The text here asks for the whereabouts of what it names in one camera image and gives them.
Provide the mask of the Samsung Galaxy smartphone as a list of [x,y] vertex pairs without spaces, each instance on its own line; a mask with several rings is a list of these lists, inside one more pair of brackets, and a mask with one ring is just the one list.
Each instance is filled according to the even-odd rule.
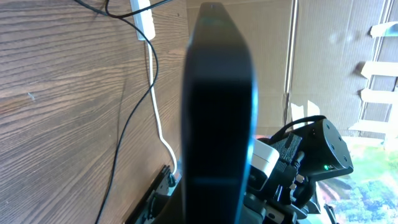
[[249,47],[219,2],[204,2],[183,74],[186,223],[237,223],[253,150],[257,87]]

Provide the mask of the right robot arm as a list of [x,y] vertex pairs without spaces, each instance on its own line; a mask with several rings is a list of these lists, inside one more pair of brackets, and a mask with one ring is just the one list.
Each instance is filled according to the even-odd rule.
[[293,121],[270,138],[257,142],[279,156],[272,172],[254,195],[264,203],[264,223],[298,223],[324,207],[317,182],[353,172],[347,144],[325,116]]

